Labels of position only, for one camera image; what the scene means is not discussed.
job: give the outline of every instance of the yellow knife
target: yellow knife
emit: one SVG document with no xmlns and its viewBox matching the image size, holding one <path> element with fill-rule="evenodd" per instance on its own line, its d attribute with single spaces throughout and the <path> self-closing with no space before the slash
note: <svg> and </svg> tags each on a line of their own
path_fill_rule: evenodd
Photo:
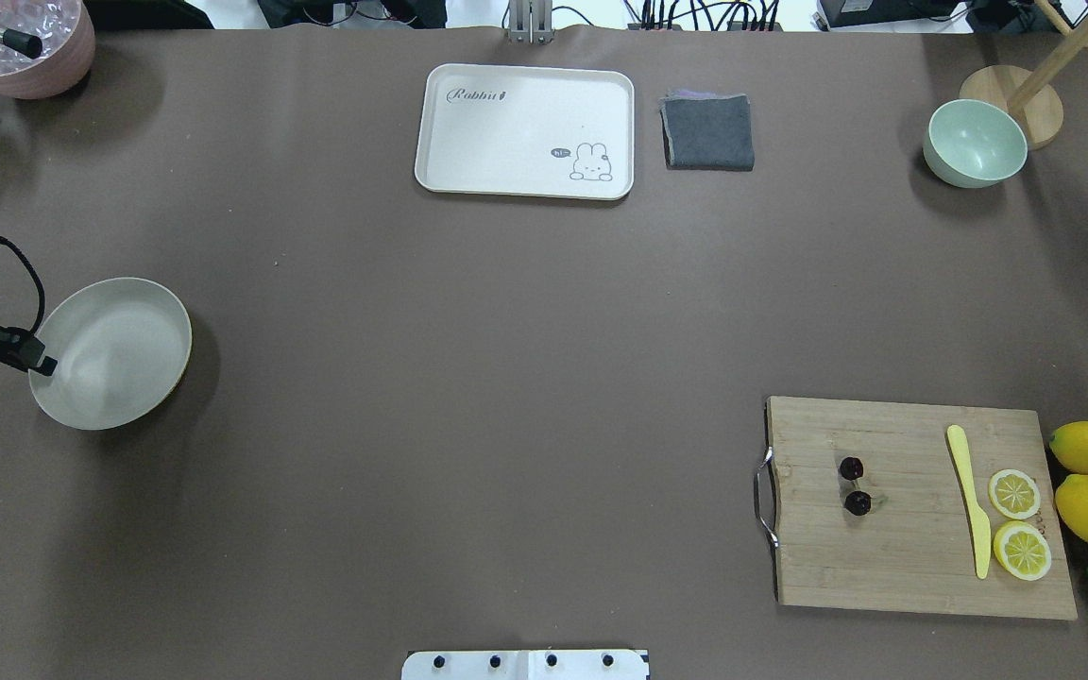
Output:
<svg viewBox="0 0 1088 680">
<path fill-rule="evenodd" d="M 968 527 L 972 531 L 972 556 L 977 561 L 977 578 L 989 576 L 989 555 L 992 534 L 989 516 L 977 503 L 977 486 L 972 478 L 972 455 L 968 452 L 968 436 L 960 425 L 947 429 L 947 445 L 951 448 L 951 460 L 955 461 L 955 474 L 963 491 L 963 506 L 968 511 Z"/>
</svg>

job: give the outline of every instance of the wooden cutting board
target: wooden cutting board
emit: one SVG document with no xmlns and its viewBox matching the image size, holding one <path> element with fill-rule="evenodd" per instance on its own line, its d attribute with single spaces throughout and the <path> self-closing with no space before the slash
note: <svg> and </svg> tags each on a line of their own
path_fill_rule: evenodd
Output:
<svg viewBox="0 0 1088 680">
<path fill-rule="evenodd" d="M 778 602 L 867 610 L 1077 618 L 1070 565 L 1035 411 L 967 406 L 770 397 Z M 1019 469 L 1040 486 L 1028 521 L 1052 547 L 1052 569 L 1021 581 L 991 561 L 976 577 L 967 512 L 947 447 L 961 425 L 972 448 L 977 497 L 992 530 L 1006 521 L 989 500 L 989 478 Z M 863 461 L 860 487 L 882 504 L 863 517 L 842 509 L 851 491 L 838 463 Z"/>
</svg>

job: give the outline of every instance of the lemon half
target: lemon half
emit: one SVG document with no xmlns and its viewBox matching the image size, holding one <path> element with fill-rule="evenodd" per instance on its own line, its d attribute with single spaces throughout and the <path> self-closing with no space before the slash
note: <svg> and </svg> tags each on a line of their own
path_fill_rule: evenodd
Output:
<svg viewBox="0 0 1088 680">
<path fill-rule="evenodd" d="M 1003 469 L 989 478 L 989 503 L 1011 519 L 1027 519 L 1040 511 L 1040 487 L 1018 469 Z"/>
<path fill-rule="evenodd" d="M 1012 520 L 993 534 L 993 555 L 1005 571 L 1023 581 L 1039 581 L 1052 569 L 1052 549 L 1043 534 L 1025 521 Z"/>
</svg>

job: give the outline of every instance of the rectangular tray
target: rectangular tray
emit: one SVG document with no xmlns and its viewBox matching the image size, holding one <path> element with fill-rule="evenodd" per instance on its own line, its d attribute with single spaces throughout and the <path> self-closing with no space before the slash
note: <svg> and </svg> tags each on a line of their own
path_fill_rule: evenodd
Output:
<svg viewBox="0 0 1088 680">
<path fill-rule="evenodd" d="M 426 77 L 415 177 L 448 193 L 621 198 L 633 100 L 616 72 L 442 64 Z"/>
<path fill-rule="evenodd" d="M 1077 618 L 1035 411 L 770 397 L 767 413 L 780 604 Z M 976 577 L 947 447 L 953 423 L 968 435 L 977 498 L 993 531 L 1006 522 L 989 500 L 994 472 L 1022 469 L 1040 486 L 1040 511 L 1027 520 L 1052 549 L 1040 581 L 1021 581 L 997 560 L 988 578 Z M 842 509 L 838 461 L 846 456 L 863 461 L 863 491 L 886 497 L 863 517 Z"/>
</svg>

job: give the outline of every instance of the wooden stand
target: wooden stand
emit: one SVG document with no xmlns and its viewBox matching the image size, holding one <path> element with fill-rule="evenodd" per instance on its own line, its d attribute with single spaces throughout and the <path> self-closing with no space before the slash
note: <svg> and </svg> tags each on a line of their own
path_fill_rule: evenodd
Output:
<svg viewBox="0 0 1088 680">
<path fill-rule="evenodd" d="M 1059 17 L 1047 0 L 1035 1 L 1049 18 Z M 986 66 L 960 87 L 960 98 L 980 99 L 1009 112 L 1022 125 L 1031 149 L 1040 149 L 1056 138 L 1065 118 L 1061 97 L 1049 82 L 1088 47 L 1088 14 L 1076 30 L 1070 30 L 1063 21 L 1053 21 L 1053 25 L 1065 34 L 1065 39 L 1034 72 L 1018 66 Z"/>
</svg>

